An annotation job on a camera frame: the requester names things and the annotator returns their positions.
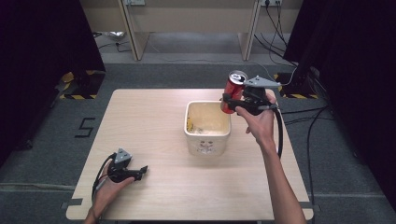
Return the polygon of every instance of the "soda can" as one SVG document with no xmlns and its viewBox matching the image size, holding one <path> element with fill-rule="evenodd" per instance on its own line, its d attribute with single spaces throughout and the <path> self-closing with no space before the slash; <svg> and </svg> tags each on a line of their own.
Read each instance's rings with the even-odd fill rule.
<svg viewBox="0 0 396 224">
<path fill-rule="evenodd" d="M 248 75 L 242 71 L 234 70 L 230 75 L 228 75 L 224 93 L 229 94 L 229 99 L 240 100 L 242 98 L 242 91 L 245 88 L 245 80 L 248 80 Z M 224 102 L 224 95 L 220 106 L 221 110 L 226 114 L 232 114 L 234 112 L 228 107 L 228 104 Z"/>
</svg>

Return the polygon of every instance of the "white container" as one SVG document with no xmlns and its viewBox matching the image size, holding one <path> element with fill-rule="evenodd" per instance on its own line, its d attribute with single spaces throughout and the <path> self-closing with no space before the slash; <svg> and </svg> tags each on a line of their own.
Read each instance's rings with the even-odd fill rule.
<svg viewBox="0 0 396 224">
<path fill-rule="evenodd" d="M 184 133 L 192 155 L 223 154 L 231 133 L 231 116 L 220 109 L 220 101 L 192 101 L 186 109 Z"/>
</svg>

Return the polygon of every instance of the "hand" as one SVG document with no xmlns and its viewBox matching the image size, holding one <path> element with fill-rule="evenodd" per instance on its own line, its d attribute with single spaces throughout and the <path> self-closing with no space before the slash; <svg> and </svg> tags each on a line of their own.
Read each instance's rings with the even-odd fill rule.
<svg viewBox="0 0 396 224">
<path fill-rule="evenodd" d="M 107 176 L 109 163 L 105 166 L 99 183 L 105 181 L 99 190 L 96 191 L 94 196 L 93 206 L 88 213 L 84 223 L 95 223 L 96 220 L 102 215 L 106 208 L 116 199 L 120 191 L 126 186 L 134 182 L 133 177 L 126 178 L 120 183 L 113 182 Z"/>
<path fill-rule="evenodd" d="M 276 103 L 276 98 L 266 94 L 271 104 Z M 253 116 L 245 108 L 237 106 L 235 111 L 247 122 L 246 133 L 252 133 L 262 150 L 272 150 L 274 143 L 274 111 L 264 110 L 260 115 Z"/>
</svg>

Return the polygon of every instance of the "human arm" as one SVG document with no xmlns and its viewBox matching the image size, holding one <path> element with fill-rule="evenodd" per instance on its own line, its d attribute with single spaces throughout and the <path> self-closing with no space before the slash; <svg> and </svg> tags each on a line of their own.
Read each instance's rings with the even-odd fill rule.
<svg viewBox="0 0 396 224">
<path fill-rule="evenodd" d="M 276 99 L 269 94 L 267 94 L 267 98 L 272 104 L 276 102 Z M 264 110 L 260 115 L 253 116 L 240 106 L 235 110 L 246 120 L 246 133 L 252 133 L 262 151 L 275 222 L 306 223 L 303 210 L 285 176 L 276 153 L 274 112 Z"/>
<path fill-rule="evenodd" d="M 116 199 L 120 191 L 134 182 L 134 178 L 129 177 L 120 183 L 115 183 L 107 176 L 107 169 L 108 164 L 102 172 L 102 178 L 100 178 L 98 185 L 101 187 L 95 193 L 93 205 L 84 220 L 84 224 L 96 223 L 107 207 Z"/>
</svg>

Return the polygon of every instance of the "table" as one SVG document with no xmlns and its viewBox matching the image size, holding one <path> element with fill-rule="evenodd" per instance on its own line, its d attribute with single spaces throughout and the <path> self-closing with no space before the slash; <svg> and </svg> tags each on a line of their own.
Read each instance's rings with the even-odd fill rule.
<svg viewBox="0 0 396 224">
<path fill-rule="evenodd" d="M 231 115 L 232 130 L 223 155 L 200 158 L 188 151 L 183 131 L 188 102 L 216 101 L 222 93 L 216 89 L 114 91 L 72 197 L 82 203 L 69 206 L 66 216 L 85 218 L 101 164 L 122 147 L 134 156 L 128 169 L 148 165 L 148 172 L 121 192 L 104 219 L 274 219 L 262 154 L 253 136 L 245 134 L 242 117 Z M 281 160 L 297 199 L 309 202 L 285 126 Z M 313 211 L 307 208 L 304 214 L 310 219 Z"/>
</svg>

